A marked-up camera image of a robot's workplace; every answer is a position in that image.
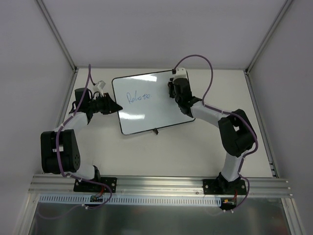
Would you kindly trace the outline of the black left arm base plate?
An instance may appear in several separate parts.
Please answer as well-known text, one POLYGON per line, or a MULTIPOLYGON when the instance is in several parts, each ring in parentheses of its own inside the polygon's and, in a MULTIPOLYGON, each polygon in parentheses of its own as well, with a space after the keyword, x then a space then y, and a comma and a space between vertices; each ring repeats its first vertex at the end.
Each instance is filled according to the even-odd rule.
MULTIPOLYGON (((117 178, 116 177, 101 177, 100 183, 107 185, 112 193, 116 192, 116 186, 117 186, 117 178)), ((78 180, 75 180, 74 183, 74 192, 90 192, 90 193, 98 193, 102 190, 102 185, 94 184, 94 183, 88 183, 86 181, 79 182, 78 180)))

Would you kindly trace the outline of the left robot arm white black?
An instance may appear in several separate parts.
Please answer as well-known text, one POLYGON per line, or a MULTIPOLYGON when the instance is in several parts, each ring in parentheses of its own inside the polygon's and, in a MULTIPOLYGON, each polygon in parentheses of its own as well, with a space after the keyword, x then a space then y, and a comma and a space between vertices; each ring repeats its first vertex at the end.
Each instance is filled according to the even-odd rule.
POLYGON ((52 131, 41 133, 41 162, 44 173, 61 174, 85 180, 90 191, 97 191, 102 186, 98 168, 84 164, 76 135, 86 127, 94 114, 109 115, 121 111, 108 93, 93 98, 89 89, 75 90, 75 101, 69 117, 52 131))

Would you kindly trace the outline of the white whiteboard black frame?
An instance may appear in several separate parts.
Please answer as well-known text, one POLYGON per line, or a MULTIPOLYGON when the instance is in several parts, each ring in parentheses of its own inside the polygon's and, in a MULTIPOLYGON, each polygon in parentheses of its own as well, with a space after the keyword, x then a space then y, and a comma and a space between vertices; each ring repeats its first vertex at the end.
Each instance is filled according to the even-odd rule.
POLYGON ((171 70, 117 77, 112 80, 121 133, 132 135, 192 122, 169 95, 171 70))

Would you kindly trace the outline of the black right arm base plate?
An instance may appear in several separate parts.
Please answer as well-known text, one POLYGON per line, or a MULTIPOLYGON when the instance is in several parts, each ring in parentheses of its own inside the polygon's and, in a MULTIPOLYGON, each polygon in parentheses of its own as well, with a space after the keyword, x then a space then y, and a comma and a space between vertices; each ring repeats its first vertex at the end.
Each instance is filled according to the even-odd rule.
POLYGON ((203 193, 205 195, 246 195, 247 189, 243 179, 237 179, 233 182, 222 181, 220 179, 203 179, 203 193))

